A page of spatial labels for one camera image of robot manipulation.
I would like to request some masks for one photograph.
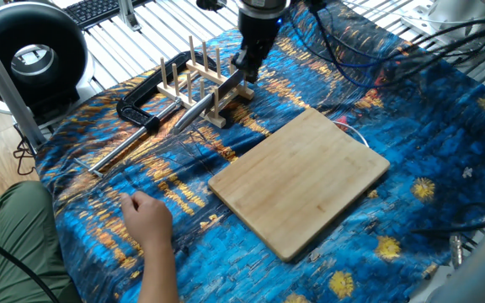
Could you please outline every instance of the green pants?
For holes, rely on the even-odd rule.
[[[39,182],[13,185],[0,197],[0,247],[31,268],[60,302],[82,302],[65,270],[51,196]],[[0,302],[49,302],[44,291],[0,255]]]

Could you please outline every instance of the wooden peg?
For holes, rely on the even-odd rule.
[[[179,75],[177,74],[177,64],[172,64],[173,71],[173,86],[175,87],[175,95],[179,96]]]
[[[200,99],[205,98],[205,81],[203,78],[200,79]]]
[[[203,52],[203,66],[205,67],[205,71],[209,71],[209,62],[207,61],[207,44],[205,41],[201,41],[201,47]]]
[[[160,57],[160,68],[162,69],[162,83],[164,83],[164,88],[167,88],[168,80],[166,79],[166,64],[164,63],[164,57]]]
[[[229,74],[232,75],[235,72],[235,67],[232,64],[233,55],[229,56]]]
[[[215,88],[215,118],[218,119],[218,88]]]
[[[216,47],[216,76],[220,79],[222,77],[220,65],[220,48]]]
[[[189,88],[188,95],[189,95],[189,103],[192,104],[194,100],[192,99],[192,73],[187,72],[186,74],[186,86]]]
[[[190,56],[192,56],[192,65],[195,65],[195,53],[194,53],[194,38],[192,35],[189,36],[190,42]]]

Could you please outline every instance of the blue patterned cloth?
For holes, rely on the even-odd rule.
[[[361,50],[384,56],[406,45],[341,4],[329,9],[336,33]],[[315,32],[305,9],[295,13],[306,34]],[[231,30],[208,45],[222,47],[225,66],[240,40]],[[379,68],[349,73],[386,81]],[[179,111],[156,136],[117,157],[104,178],[89,174],[73,158],[92,165],[136,130],[115,105],[148,74],[91,98],[62,122],[37,160],[55,198],[67,269],[87,302],[135,302],[141,288],[143,251],[126,232],[120,193],[144,191],[173,213],[179,293],[189,303],[404,302],[450,257],[446,240],[410,230],[450,226],[466,204],[485,202],[485,87],[446,62],[397,88],[357,88],[285,26],[250,86],[253,100],[237,98],[221,112],[225,128],[196,120],[171,136]],[[170,103],[157,95],[144,109],[158,113]],[[207,181],[309,107],[359,130],[391,167],[295,261],[282,263]]]

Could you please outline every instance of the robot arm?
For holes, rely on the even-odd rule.
[[[232,64],[244,72],[248,82],[254,83],[274,44],[290,0],[242,0],[237,5],[242,44]]]

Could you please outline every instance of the person's knee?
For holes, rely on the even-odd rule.
[[[12,204],[15,210],[45,210],[52,212],[51,195],[38,181],[25,181],[18,183],[11,189],[6,203]]]

